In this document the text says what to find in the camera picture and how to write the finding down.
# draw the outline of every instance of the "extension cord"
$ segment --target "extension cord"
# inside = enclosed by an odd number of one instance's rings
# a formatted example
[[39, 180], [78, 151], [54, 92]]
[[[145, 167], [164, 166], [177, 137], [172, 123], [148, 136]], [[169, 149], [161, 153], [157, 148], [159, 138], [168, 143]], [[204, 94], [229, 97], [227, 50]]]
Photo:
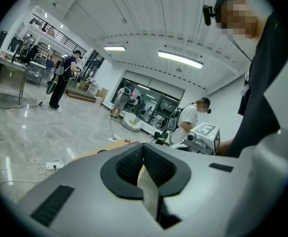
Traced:
[[46, 162], [45, 166], [46, 166], [46, 169], [47, 169], [47, 170], [53, 170], [53, 169], [55, 169], [55, 168], [56, 168], [57, 170], [59, 170], [59, 169], [61, 169], [61, 168], [64, 167], [64, 164], [63, 164], [62, 161], [59, 161], [59, 162]]

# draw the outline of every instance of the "marble floor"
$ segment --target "marble floor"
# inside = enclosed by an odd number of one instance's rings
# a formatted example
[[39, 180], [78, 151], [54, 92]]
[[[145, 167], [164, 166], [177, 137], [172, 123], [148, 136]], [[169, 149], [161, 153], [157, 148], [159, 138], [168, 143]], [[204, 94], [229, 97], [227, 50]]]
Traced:
[[[21, 106], [37, 105], [44, 98], [45, 82], [40, 88], [26, 83]], [[0, 106], [17, 107], [17, 97], [7, 93], [10, 92], [0, 89]], [[110, 143], [108, 138], [112, 137], [112, 132], [109, 111], [105, 107], [63, 95], [59, 102], [63, 111], [58, 112], [49, 107], [49, 99], [50, 95], [47, 95], [43, 106], [39, 107], [0, 109], [0, 183], [5, 180], [41, 180], [43, 177], [37, 174], [38, 165], [33, 162], [34, 159], [41, 162], [60, 159], [67, 163]], [[125, 129], [120, 119], [111, 124], [113, 134], [121, 139], [139, 142], [152, 140], [142, 131], [134, 133]], [[71, 146], [78, 135], [72, 151]], [[146, 203], [150, 203], [156, 187], [147, 173], [144, 173], [144, 177], [139, 186], [152, 187], [153, 190], [146, 193]], [[2, 183], [0, 192], [17, 203], [37, 183]]]

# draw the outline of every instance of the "chair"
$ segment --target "chair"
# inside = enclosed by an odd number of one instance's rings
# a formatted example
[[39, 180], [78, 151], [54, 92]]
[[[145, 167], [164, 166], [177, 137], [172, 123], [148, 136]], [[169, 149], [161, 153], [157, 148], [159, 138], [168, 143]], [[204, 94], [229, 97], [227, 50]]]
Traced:
[[54, 67], [54, 62], [53, 61], [47, 61], [46, 62], [46, 76], [49, 75], [50, 71]]
[[139, 132], [142, 128], [142, 123], [135, 114], [125, 112], [122, 120], [122, 126], [132, 132]]

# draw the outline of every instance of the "fluorescent light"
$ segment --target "fluorescent light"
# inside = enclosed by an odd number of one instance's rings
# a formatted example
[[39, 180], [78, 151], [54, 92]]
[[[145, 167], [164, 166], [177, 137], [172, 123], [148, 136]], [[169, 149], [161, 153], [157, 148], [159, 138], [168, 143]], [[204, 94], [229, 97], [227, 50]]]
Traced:
[[175, 99], [173, 99], [173, 98], [171, 98], [171, 97], [167, 97], [167, 98], [172, 99], [172, 100], [178, 102], [178, 100], [175, 100]]
[[124, 46], [105, 46], [103, 47], [105, 50], [110, 50], [110, 51], [125, 51]]
[[149, 97], [151, 97], [151, 98], [155, 99], [154, 97], [152, 97], [152, 96], [150, 96], [150, 95], [147, 95], [147, 94], [146, 94], [146, 96], [149, 96]]
[[141, 87], [141, 88], [144, 88], [144, 89], [150, 90], [150, 88], [144, 87], [144, 86], [139, 85], [139, 84], [138, 84], [138, 87]]
[[158, 55], [159, 55], [159, 57], [163, 57], [166, 59], [182, 62], [184, 64], [190, 65], [190, 66], [198, 68], [198, 69], [201, 69], [203, 67], [202, 62], [199, 62], [199, 61], [196, 61], [196, 60], [193, 60], [193, 59], [190, 59], [190, 58], [187, 58], [187, 57], [175, 54], [175, 53], [169, 53], [169, 52], [159, 50]]

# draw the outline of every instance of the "metal table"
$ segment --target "metal table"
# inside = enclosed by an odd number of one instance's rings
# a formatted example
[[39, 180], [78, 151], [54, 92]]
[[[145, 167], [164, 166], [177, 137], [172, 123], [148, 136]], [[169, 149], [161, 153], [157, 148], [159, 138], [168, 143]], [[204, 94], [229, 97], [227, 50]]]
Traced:
[[15, 61], [11, 63], [8, 59], [0, 58], [0, 87], [9, 91], [18, 91], [19, 104], [21, 97], [23, 97], [27, 73], [28, 68], [24, 65]]

